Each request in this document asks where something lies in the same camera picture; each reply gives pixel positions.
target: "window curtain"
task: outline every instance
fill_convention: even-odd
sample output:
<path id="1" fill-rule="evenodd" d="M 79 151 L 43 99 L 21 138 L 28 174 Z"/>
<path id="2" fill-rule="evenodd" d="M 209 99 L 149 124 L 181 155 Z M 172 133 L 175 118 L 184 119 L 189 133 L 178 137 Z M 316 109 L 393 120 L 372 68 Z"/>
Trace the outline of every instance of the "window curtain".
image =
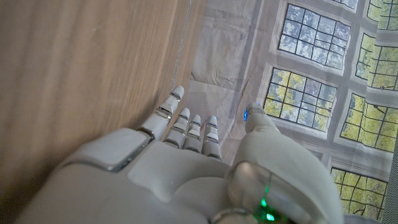
<path id="1" fill-rule="evenodd" d="M 380 223 L 398 132 L 398 0 L 207 0 L 185 103 L 223 161 L 258 102 L 330 170 L 347 223 Z"/>

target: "window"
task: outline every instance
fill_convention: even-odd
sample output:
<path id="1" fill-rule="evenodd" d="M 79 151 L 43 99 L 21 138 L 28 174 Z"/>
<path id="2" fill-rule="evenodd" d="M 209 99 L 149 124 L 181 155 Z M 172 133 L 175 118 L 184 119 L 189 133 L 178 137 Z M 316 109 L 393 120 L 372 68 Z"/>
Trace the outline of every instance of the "window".
<path id="1" fill-rule="evenodd" d="M 358 5 L 358 0 L 332 0 L 345 6 L 349 7 L 350 9 L 356 10 L 356 6 Z"/>
<path id="2" fill-rule="evenodd" d="M 370 0 L 368 17 L 379 22 L 378 29 L 398 30 L 398 1 Z"/>
<path id="3" fill-rule="evenodd" d="M 398 90 L 398 47 L 373 47 L 368 86 L 383 90 Z"/>
<path id="4" fill-rule="evenodd" d="M 398 47 L 374 45 L 374 37 L 364 33 L 355 75 L 370 87 L 398 91 Z"/>
<path id="5" fill-rule="evenodd" d="M 342 70 L 349 32 L 350 26 L 289 4 L 279 49 Z"/>
<path id="6" fill-rule="evenodd" d="M 394 152 L 397 132 L 398 109 L 369 104 L 352 93 L 340 137 Z"/>
<path id="7" fill-rule="evenodd" d="M 274 68 L 264 112 L 325 132 L 335 95 L 333 86 Z"/>
<path id="8" fill-rule="evenodd" d="M 387 183 L 336 168 L 331 176 L 340 194 L 343 212 L 381 220 Z"/>
<path id="9" fill-rule="evenodd" d="M 359 51 L 358 62 L 356 64 L 355 76 L 364 80 L 367 80 L 369 75 L 368 73 L 371 66 L 374 39 L 374 37 L 371 37 L 365 33 L 362 35 L 361 48 Z"/>

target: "metal finger segment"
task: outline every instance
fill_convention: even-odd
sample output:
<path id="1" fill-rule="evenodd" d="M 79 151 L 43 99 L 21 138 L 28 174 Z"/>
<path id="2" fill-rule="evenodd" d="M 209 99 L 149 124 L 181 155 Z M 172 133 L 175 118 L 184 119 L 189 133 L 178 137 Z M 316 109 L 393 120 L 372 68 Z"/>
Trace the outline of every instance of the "metal finger segment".
<path id="1" fill-rule="evenodd" d="M 182 148 L 182 143 L 185 138 L 185 130 L 188 126 L 190 112 L 188 108 L 181 110 L 177 120 L 174 125 L 170 128 L 169 133 L 166 135 L 164 142 L 169 143 L 169 145 L 176 147 L 177 149 Z"/>
<path id="2" fill-rule="evenodd" d="M 175 110 L 184 95 L 184 88 L 177 86 L 148 119 L 137 129 L 149 134 L 153 139 L 160 140 Z"/>
<path id="3" fill-rule="evenodd" d="M 210 116 L 207 119 L 201 153 L 221 161 L 221 149 L 218 144 L 217 118 L 215 116 Z"/>
<path id="4" fill-rule="evenodd" d="M 185 138 L 182 149 L 200 153 L 200 123 L 199 115 L 194 115 L 189 125 L 187 137 Z"/>

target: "white robotic hand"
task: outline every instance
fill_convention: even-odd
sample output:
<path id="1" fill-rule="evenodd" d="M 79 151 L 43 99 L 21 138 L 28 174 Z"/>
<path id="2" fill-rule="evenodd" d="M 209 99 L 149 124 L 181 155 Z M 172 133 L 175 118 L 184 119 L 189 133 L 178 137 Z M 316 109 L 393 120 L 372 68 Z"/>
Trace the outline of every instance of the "white robotic hand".
<path id="1" fill-rule="evenodd" d="M 221 161 L 215 116 L 202 147 L 201 119 L 188 125 L 187 108 L 161 142 L 182 96 L 176 87 L 137 131 L 122 128 L 79 148 L 17 222 L 343 223 L 328 171 L 255 103 L 231 167 Z"/>

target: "wood grain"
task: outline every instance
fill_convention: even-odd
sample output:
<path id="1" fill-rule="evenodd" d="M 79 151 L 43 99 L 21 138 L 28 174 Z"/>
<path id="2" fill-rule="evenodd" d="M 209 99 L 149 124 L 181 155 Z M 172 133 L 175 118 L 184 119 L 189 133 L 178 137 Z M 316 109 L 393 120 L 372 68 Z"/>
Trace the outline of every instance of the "wood grain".
<path id="1" fill-rule="evenodd" d="M 2 220 L 78 146 L 136 128 L 172 86 L 188 86 L 205 4 L 0 2 Z"/>

